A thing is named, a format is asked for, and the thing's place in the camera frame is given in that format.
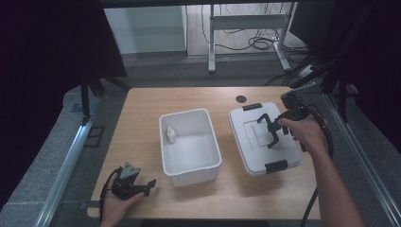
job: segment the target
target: human arm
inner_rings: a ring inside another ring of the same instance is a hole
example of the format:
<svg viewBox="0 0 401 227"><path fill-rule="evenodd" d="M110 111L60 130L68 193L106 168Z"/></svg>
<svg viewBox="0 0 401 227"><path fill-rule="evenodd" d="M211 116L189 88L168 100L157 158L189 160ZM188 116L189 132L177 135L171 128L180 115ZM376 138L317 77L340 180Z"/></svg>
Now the human arm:
<svg viewBox="0 0 401 227"><path fill-rule="evenodd" d="M106 190L106 195L104 197L100 227L116 226L124 217L128 209L145 196L145 194L141 192L126 201L120 200L111 190L115 178L116 174L112 176L107 186L108 189Z"/></svg>
<svg viewBox="0 0 401 227"><path fill-rule="evenodd" d="M291 129L312 158L323 226L365 226L357 205L328 155L324 134L313 116L302 121L282 118L279 124Z"/></svg>

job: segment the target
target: forearm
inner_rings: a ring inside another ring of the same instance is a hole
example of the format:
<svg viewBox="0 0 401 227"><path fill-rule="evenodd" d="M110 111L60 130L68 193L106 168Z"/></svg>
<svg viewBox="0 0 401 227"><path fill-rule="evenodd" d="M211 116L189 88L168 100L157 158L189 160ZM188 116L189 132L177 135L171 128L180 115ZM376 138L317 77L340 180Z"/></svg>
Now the forearm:
<svg viewBox="0 0 401 227"><path fill-rule="evenodd" d="M323 226L365 226L351 194L329 156L317 146L310 151L316 172Z"/></svg>

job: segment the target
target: black wrist strap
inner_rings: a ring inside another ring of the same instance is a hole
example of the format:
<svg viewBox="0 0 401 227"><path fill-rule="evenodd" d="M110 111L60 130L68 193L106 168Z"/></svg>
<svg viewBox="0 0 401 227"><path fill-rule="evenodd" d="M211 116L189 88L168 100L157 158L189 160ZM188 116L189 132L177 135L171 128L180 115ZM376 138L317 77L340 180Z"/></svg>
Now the black wrist strap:
<svg viewBox="0 0 401 227"><path fill-rule="evenodd" d="M122 167L115 169L112 172L112 174L110 174L110 176L107 179L106 183L104 183L104 185L103 185L103 189L101 190L100 199L99 199L99 222L101 222L101 219L102 219L102 216L103 216L103 202L104 202L104 197L106 196L106 191L108 191L107 185L109 185L109 181L112 178L112 176L114 175L114 173L121 172L121 169L122 169Z"/></svg>

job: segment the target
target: human hand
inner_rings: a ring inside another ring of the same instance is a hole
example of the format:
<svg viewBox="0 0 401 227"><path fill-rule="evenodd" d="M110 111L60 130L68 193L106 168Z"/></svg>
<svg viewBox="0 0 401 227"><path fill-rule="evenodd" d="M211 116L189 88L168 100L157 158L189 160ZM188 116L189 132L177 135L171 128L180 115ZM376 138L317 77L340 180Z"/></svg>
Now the human hand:
<svg viewBox="0 0 401 227"><path fill-rule="evenodd" d="M107 185L108 190L104 196L102 220L100 223L101 227L116 226L124 217L128 209L145 196L145 194L141 192L126 201L119 199L112 192L113 182L116 177L117 175L114 174Z"/></svg>
<svg viewBox="0 0 401 227"><path fill-rule="evenodd" d="M314 152L319 150L325 150L324 133L312 115L301 121L281 118L278 120L278 123L281 126L287 126L292 131L294 139L304 144L310 154L314 154Z"/></svg>

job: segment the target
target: white bottle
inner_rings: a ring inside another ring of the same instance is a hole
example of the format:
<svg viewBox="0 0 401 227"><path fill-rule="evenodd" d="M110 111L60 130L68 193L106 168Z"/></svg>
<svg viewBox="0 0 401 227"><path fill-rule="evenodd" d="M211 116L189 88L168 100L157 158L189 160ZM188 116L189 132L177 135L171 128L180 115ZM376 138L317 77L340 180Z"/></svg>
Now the white bottle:
<svg viewBox="0 0 401 227"><path fill-rule="evenodd" d="M167 127L167 138L171 144L174 144L177 141L177 136L175 134L175 131L171 129L171 127L169 126Z"/></svg>

